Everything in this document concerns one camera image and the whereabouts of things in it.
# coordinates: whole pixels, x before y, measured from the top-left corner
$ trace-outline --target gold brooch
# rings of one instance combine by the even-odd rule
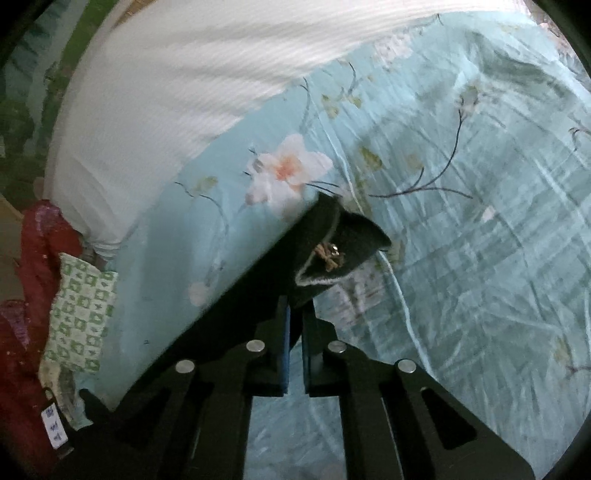
[[[335,244],[328,242],[318,244],[314,248],[314,253],[324,260],[327,272],[342,267],[345,263],[345,254],[339,252],[339,248]]]

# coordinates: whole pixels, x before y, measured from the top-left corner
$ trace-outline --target pink flower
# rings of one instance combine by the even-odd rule
[[[202,281],[191,283],[187,289],[189,301],[196,307],[201,307],[209,299],[209,288]]]
[[[333,168],[332,160],[320,152],[308,152],[300,134],[289,135],[274,153],[260,154],[246,170],[252,184],[246,203],[268,203],[271,211],[285,220],[303,207],[304,186]]]

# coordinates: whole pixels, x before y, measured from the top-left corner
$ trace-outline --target red blanket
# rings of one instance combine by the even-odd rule
[[[0,305],[0,440],[27,473],[40,477],[57,461],[41,421],[47,401],[37,372],[60,287],[60,252],[82,253],[78,233],[59,208],[41,200],[22,223],[17,273],[25,300]]]

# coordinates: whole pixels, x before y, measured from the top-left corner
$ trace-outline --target sticker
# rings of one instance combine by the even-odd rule
[[[49,407],[43,410],[41,412],[41,418],[43,420],[43,425],[45,425],[45,430],[47,431],[51,446],[54,450],[57,450],[68,441],[68,437],[64,430],[64,426],[61,423],[60,416],[57,414],[56,404],[52,403]]]

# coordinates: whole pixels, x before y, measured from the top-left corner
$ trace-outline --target light blue bedsheet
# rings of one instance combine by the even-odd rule
[[[541,478],[591,401],[591,95],[563,55],[528,18],[449,14],[295,82],[140,220],[113,262],[101,372],[79,385],[115,406],[328,189],[394,247],[318,297],[319,316],[372,358],[419,362]],[[409,188],[422,168],[427,184],[456,135],[427,187],[471,198],[369,196]],[[289,395],[254,402],[245,478],[342,479],[337,401],[306,398],[299,349],[291,363]]]

